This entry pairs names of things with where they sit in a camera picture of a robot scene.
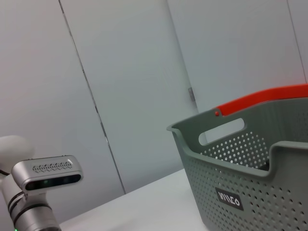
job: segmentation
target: basket handle hole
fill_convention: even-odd
[[[207,143],[219,140],[220,138],[229,136],[235,132],[242,130],[245,123],[242,118],[238,118],[231,122],[220,125],[216,128],[210,129],[199,135],[199,143],[205,146]]]

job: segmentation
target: gray plastic basket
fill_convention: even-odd
[[[242,130],[199,143],[201,133],[238,118]],[[168,130],[211,231],[308,231],[308,98],[258,103],[228,116],[214,108]],[[258,169],[267,159],[269,171]]]

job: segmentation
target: basket logo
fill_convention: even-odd
[[[244,211],[240,196],[219,188],[215,188],[220,202]]]

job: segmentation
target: table surface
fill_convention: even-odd
[[[184,170],[61,224],[63,231],[209,231]]]

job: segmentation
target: camera vent grille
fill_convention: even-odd
[[[70,162],[66,161],[66,162],[52,163],[45,165],[34,165],[32,167],[32,170],[36,173],[40,173],[40,172],[52,172],[52,171],[64,170],[72,167],[73,165]]]

